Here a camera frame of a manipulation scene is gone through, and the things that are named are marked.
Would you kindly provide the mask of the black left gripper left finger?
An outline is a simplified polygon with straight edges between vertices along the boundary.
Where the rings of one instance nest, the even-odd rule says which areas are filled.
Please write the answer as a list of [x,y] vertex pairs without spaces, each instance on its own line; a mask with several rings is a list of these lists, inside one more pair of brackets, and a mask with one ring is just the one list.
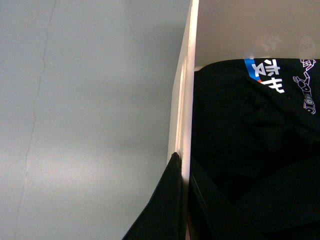
[[174,152],[149,202],[123,239],[179,240],[182,186],[182,161]]

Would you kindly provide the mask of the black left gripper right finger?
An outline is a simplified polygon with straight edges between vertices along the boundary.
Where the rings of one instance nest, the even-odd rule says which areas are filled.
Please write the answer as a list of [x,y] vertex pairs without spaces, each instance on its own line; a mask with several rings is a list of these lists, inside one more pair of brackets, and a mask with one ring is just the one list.
[[237,215],[204,169],[190,160],[189,210],[201,240],[239,240]]

